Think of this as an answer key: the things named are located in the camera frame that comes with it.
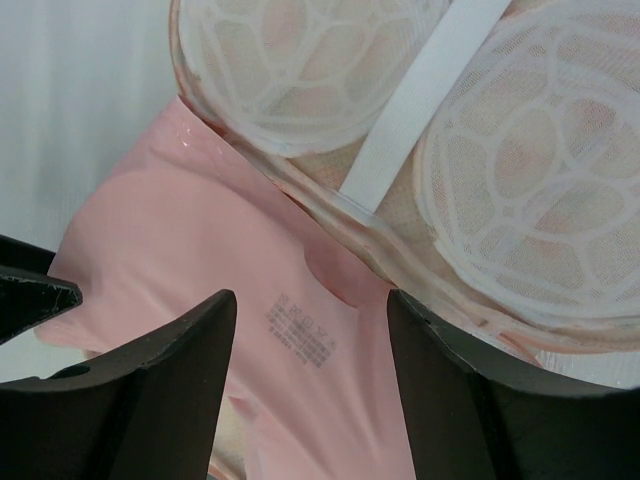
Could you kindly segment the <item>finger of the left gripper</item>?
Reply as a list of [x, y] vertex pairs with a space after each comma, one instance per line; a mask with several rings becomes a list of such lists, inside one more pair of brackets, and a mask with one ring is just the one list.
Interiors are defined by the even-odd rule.
[[50, 250], [1, 236], [2, 344], [82, 303], [75, 283], [48, 275], [54, 257]]

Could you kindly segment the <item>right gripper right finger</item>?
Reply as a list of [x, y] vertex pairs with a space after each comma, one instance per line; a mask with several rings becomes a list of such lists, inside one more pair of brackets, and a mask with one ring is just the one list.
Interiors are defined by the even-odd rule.
[[387, 317], [417, 478], [638, 478], [637, 389], [535, 367], [400, 290]]

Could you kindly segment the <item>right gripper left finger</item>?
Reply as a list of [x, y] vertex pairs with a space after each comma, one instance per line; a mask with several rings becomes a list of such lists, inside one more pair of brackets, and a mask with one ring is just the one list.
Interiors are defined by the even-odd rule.
[[2, 478], [206, 478], [236, 312], [222, 290], [101, 356], [2, 384]]

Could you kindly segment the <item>pink bra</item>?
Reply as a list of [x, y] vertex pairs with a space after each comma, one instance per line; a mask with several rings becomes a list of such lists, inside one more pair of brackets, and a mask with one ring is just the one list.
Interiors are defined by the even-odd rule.
[[82, 304], [39, 327], [102, 354], [237, 298], [225, 395], [250, 479], [411, 479], [390, 288], [172, 101], [72, 219], [50, 272]]

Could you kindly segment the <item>pink floral mesh laundry bag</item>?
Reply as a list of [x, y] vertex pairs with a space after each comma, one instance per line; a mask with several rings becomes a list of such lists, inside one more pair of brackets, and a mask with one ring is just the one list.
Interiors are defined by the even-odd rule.
[[639, 346], [635, 1], [175, 1], [186, 104], [488, 340]]

